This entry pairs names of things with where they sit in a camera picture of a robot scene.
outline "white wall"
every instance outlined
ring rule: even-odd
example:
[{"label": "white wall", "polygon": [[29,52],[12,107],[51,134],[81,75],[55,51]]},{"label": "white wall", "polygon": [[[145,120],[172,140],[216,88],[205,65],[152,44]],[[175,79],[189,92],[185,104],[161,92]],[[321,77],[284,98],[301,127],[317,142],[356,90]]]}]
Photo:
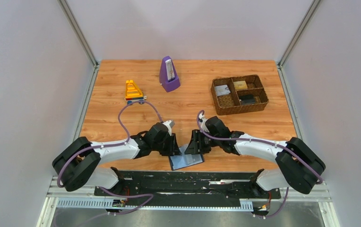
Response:
[{"label": "white wall", "polygon": [[91,74],[56,0],[0,1],[0,227],[36,225]]},{"label": "white wall", "polygon": [[67,0],[102,59],[280,60],[311,0]]},{"label": "white wall", "polygon": [[341,226],[361,226],[361,1],[323,1],[285,72]]}]

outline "card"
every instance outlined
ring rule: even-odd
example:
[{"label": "card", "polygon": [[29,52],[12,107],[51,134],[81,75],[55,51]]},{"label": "card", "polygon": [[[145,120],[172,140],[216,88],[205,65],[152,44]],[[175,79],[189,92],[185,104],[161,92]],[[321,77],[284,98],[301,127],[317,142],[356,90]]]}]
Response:
[{"label": "card", "polygon": [[251,95],[251,94],[244,95],[244,96],[239,96],[239,99],[240,99],[242,105],[251,105],[251,104],[256,103],[256,100],[254,99],[254,96]]},{"label": "card", "polygon": [[214,88],[217,96],[224,96],[231,93],[228,85],[219,85],[219,86],[215,86]]}]

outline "grey floor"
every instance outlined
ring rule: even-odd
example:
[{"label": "grey floor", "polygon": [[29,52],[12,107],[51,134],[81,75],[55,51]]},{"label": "grey floor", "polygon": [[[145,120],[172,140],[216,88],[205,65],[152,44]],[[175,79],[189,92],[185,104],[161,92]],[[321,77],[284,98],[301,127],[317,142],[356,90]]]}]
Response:
[{"label": "grey floor", "polygon": [[[280,202],[271,203],[275,212]],[[273,218],[260,220],[251,213],[235,211],[138,210],[127,215],[102,216],[99,209],[57,209],[52,227],[324,227],[316,202],[287,202]]]}]

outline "small box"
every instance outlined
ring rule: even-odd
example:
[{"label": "small box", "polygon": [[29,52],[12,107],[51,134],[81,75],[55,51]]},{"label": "small box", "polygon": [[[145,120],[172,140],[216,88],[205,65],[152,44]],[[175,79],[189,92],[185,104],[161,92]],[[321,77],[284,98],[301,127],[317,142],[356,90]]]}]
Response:
[{"label": "small box", "polygon": [[233,83],[233,85],[235,86],[235,90],[243,90],[243,89],[247,89],[247,84],[244,80],[242,81],[235,81]]}]

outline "yellow toy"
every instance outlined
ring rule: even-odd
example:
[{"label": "yellow toy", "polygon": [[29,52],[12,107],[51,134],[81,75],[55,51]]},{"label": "yellow toy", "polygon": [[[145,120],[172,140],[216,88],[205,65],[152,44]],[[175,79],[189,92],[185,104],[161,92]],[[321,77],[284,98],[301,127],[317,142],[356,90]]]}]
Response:
[{"label": "yellow toy", "polygon": [[132,79],[127,80],[126,88],[125,88],[125,100],[127,101],[127,104],[135,103],[139,100],[145,100],[145,99],[147,99],[147,96],[143,95],[143,92],[136,85],[136,83],[133,82]]}]

